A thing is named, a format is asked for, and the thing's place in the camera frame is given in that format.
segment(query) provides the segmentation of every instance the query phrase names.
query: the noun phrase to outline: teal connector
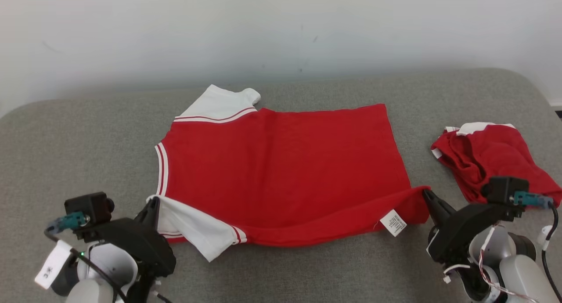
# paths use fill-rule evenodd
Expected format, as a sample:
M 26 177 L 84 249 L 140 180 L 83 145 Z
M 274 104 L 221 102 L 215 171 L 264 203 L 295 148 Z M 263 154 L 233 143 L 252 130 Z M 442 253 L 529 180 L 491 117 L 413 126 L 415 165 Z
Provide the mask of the teal connector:
M 90 221 L 82 212 L 74 212 L 50 222 L 47 229 L 53 234 L 58 234 L 65 229 L 78 229 Z
M 82 212 L 74 212 L 69 215 L 60 217 L 59 227 L 62 229 L 78 229 L 82 225 L 86 225 L 86 217 Z
M 531 205 L 548 209 L 548 203 L 553 203 L 552 198 L 526 191 L 515 191 L 513 203 L 515 205 Z

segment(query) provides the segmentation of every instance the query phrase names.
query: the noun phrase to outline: white wall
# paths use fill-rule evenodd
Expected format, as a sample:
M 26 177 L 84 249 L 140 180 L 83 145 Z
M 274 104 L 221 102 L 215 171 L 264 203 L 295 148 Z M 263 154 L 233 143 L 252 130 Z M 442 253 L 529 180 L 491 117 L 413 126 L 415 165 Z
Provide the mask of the white wall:
M 0 27 L 0 115 L 91 91 L 449 67 L 521 72 L 562 105 L 562 0 L 0 0 Z

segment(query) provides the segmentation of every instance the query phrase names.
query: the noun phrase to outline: black cable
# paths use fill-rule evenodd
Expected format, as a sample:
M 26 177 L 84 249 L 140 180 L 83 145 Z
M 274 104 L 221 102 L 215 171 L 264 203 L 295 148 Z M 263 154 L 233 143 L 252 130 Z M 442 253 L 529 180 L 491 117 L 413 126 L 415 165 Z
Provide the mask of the black cable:
M 53 227 L 49 227 L 48 229 L 46 229 L 44 231 L 45 236 L 47 236 L 48 239 L 50 239 L 51 241 L 54 241 L 55 243 L 57 243 L 59 241 L 59 239 L 58 239 L 58 237 L 56 237 L 55 235 L 52 235 L 50 233 L 50 229 L 53 229 Z M 123 302 L 125 302 L 125 303 L 127 302 L 127 297 L 125 296 L 125 293 L 123 293 L 123 291 L 121 290 L 121 287 L 117 283 L 115 283 L 115 281 L 113 281 L 108 275 L 106 275 L 106 273 L 104 271 L 102 271 L 102 269 L 100 269 L 100 267 L 97 267 L 97 265 L 95 265 L 92 261 L 90 261 L 90 259 L 82 256 L 82 253 L 79 252 L 78 250 L 74 249 L 74 248 L 70 249 L 70 253 L 75 255 L 78 259 L 84 261 L 84 263 L 86 263 L 86 265 L 88 265 L 88 267 L 92 268 L 95 272 L 97 272 L 98 275 L 100 275 L 102 277 L 102 279 L 104 279 L 107 283 L 109 283 L 109 285 L 111 285 L 113 290 L 117 292 L 117 294 L 121 297 Z
M 165 296 L 161 295 L 160 293 L 158 293 L 156 295 L 156 297 L 161 299 L 162 301 L 164 301 L 164 303 L 172 303 L 172 301 L 170 301 L 169 299 L 167 299 Z
M 556 207 L 552 204 L 552 202 L 548 203 L 548 207 L 552 209 L 552 213 L 554 214 L 554 223 L 552 224 L 552 229 L 550 229 L 550 231 L 546 235 L 545 241 L 550 241 L 550 237 L 552 237 L 552 233 L 554 233 L 554 230 L 558 226 L 558 211 L 556 211 Z M 544 267 L 544 273 L 546 274 L 546 278 L 548 279 L 548 282 L 550 282 L 550 286 L 554 290 L 554 293 L 556 293 L 556 297 L 558 297 L 558 301 L 562 303 L 562 296 L 560 296 L 560 292 L 558 292 L 558 289 L 554 284 L 554 280 L 552 279 L 552 276 L 550 276 L 550 271 L 548 271 L 548 265 L 546 264 L 546 250 L 543 250 L 540 253 L 540 256 L 542 257 L 542 267 Z

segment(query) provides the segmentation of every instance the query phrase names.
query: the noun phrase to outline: clothing tag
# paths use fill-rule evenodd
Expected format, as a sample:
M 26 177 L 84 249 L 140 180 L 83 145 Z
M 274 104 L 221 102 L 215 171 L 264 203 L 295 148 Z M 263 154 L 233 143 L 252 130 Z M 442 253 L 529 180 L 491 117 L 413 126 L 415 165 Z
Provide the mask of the clothing tag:
M 381 223 L 396 237 L 406 227 L 406 222 L 396 213 L 395 210 L 390 211 L 381 219 Z
M 44 289 L 49 289 L 70 256 L 70 249 L 72 249 L 72 246 L 67 243 L 63 241 L 57 242 L 57 245 L 47 257 L 41 271 L 36 276 L 36 283 L 38 285 L 44 287 Z

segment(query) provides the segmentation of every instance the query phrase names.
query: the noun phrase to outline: white cable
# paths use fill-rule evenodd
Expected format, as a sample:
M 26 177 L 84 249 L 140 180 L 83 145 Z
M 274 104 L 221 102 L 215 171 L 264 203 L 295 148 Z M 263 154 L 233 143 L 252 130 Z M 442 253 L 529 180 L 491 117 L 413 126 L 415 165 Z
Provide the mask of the white cable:
M 462 265 L 462 264 L 460 264 L 460 263 L 459 263 L 459 264 L 456 264 L 456 265 L 452 265 L 451 267 L 448 267 L 447 269 L 445 269 L 445 270 L 443 271 L 443 274 L 447 274 L 449 271 L 455 270 L 455 269 L 457 269 L 457 268 L 470 269 L 470 266 L 469 266 L 469 265 Z
M 484 273 L 484 267 L 482 264 L 482 258 L 484 257 L 484 251 L 486 250 L 486 247 L 488 246 L 488 243 L 490 242 L 490 239 L 492 238 L 492 235 L 494 233 L 494 230 L 496 229 L 497 224 L 492 225 L 492 228 L 490 228 L 490 232 L 488 233 L 488 236 L 486 236 L 486 240 L 484 241 L 482 247 L 480 247 L 480 257 L 478 258 L 478 267 L 480 269 L 480 275 L 482 275 L 482 279 L 484 279 L 484 281 L 490 286 L 490 287 L 494 287 L 502 292 L 507 293 L 508 295 L 515 295 L 517 297 L 521 297 L 522 299 L 526 299 L 529 302 L 532 303 L 539 303 L 538 301 L 536 301 L 536 299 L 532 299 L 531 297 L 528 297 L 526 295 L 523 294 L 519 294 L 519 293 L 515 293 L 512 291 L 509 291 L 508 289 L 500 286 L 498 283 L 492 283 L 492 281 L 490 279 L 488 279 L 488 277 L 486 276 L 486 274 Z

